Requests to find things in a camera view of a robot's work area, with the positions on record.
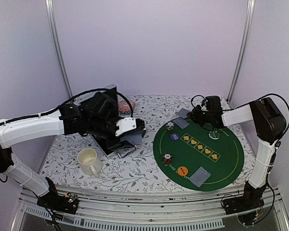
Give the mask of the blue playing card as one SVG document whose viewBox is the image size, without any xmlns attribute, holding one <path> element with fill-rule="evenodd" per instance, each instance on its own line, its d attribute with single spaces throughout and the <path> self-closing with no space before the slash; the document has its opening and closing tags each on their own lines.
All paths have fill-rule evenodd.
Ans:
<svg viewBox="0 0 289 231">
<path fill-rule="evenodd" d="M 189 180 L 192 184 L 194 184 L 195 186 L 197 186 L 197 176 L 196 174 L 193 174 L 192 176 L 189 177 Z"/>
<path fill-rule="evenodd" d="M 176 124 L 179 128 L 185 129 L 189 126 L 189 123 L 185 121 L 183 118 L 178 117 L 176 119 L 173 119 L 172 122 Z"/>
<path fill-rule="evenodd" d="M 211 174 L 203 167 L 200 167 L 197 171 L 194 172 L 194 174 L 197 176 L 197 187 L 202 186 L 211 176 Z"/>
<path fill-rule="evenodd" d="M 190 111 L 188 111 L 187 109 L 181 108 L 178 112 L 176 112 L 176 114 L 177 114 L 177 116 L 185 119 L 185 118 L 188 117 L 188 113 L 189 113 L 189 112 L 190 112 Z"/>
</svg>

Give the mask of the purple small blind button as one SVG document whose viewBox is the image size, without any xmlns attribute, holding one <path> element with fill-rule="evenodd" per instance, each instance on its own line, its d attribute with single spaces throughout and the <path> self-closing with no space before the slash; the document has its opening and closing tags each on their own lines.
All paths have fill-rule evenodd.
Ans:
<svg viewBox="0 0 289 231">
<path fill-rule="evenodd" d="M 176 133 L 171 134 L 171 140 L 173 141 L 177 141 L 180 139 L 180 136 Z"/>
</svg>

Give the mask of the red black poker chip stack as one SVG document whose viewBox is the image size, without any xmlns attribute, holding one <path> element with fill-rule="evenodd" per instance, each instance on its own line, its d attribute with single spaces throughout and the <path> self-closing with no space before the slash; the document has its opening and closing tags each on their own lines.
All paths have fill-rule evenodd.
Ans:
<svg viewBox="0 0 289 231">
<path fill-rule="evenodd" d="M 163 164 L 170 165 L 172 163 L 172 155 L 170 153 L 165 153 L 163 155 Z"/>
</svg>

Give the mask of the orange big blind button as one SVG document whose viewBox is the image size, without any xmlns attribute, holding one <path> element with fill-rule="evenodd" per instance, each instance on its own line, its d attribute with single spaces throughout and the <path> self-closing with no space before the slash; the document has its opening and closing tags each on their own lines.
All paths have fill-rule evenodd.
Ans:
<svg viewBox="0 0 289 231">
<path fill-rule="evenodd" d="M 187 174 L 188 174 L 188 168 L 187 168 L 187 167 L 184 167 L 184 166 L 178 167 L 177 173 L 178 173 L 178 175 L 181 176 L 181 177 L 187 176 Z"/>
</svg>

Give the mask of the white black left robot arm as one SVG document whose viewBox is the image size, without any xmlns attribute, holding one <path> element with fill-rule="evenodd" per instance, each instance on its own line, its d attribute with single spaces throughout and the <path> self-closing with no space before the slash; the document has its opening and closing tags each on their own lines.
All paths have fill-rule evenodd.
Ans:
<svg viewBox="0 0 289 231">
<path fill-rule="evenodd" d="M 66 196 L 58 195 L 51 179 L 40 177 L 19 161 L 12 152 L 12 146 L 42 137 L 78 133 L 107 140 L 110 149 L 115 150 L 121 146 L 120 137 L 138 127 L 134 116 L 119 116 L 118 96 L 128 101 L 115 88 L 92 89 L 46 112 L 0 119 L 0 174 L 30 189 L 50 208 L 59 208 Z"/>
</svg>

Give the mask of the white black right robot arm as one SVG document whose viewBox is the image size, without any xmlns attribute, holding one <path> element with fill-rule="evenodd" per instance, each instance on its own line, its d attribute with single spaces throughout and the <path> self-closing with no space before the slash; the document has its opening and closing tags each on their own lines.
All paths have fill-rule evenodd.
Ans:
<svg viewBox="0 0 289 231">
<path fill-rule="evenodd" d="M 214 128 L 224 128 L 252 121 L 258 137 L 258 150 L 255 165 L 249 180 L 244 186 L 244 194 L 239 205 L 244 210 L 251 209 L 268 187 L 268 174 L 272 170 L 276 150 L 282 137 L 289 129 L 289 119 L 285 119 L 272 100 L 273 93 L 266 94 L 233 109 L 222 109 L 218 96 L 208 96 L 201 105 L 195 106 L 188 117 L 199 124 L 211 124 Z"/>
</svg>

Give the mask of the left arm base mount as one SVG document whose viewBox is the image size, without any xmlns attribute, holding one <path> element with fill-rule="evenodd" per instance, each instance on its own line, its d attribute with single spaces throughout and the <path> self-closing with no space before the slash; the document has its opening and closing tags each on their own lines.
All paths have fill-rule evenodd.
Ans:
<svg viewBox="0 0 289 231">
<path fill-rule="evenodd" d="M 65 195 L 59 195 L 56 192 L 48 192 L 44 196 L 38 196 L 37 205 L 50 209 L 75 215 L 78 209 L 79 200 L 77 195 L 68 192 Z"/>
</svg>

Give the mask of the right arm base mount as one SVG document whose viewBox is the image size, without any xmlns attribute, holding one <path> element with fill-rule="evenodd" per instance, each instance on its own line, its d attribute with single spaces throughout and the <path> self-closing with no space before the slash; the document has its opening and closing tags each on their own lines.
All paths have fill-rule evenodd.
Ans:
<svg viewBox="0 0 289 231">
<path fill-rule="evenodd" d="M 226 194 L 221 199 L 221 206 L 227 215 L 245 212 L 251 209 L 261 208 L 264 206 L 262 198 L 248 200 L 243 195 Z"/>
</svg>

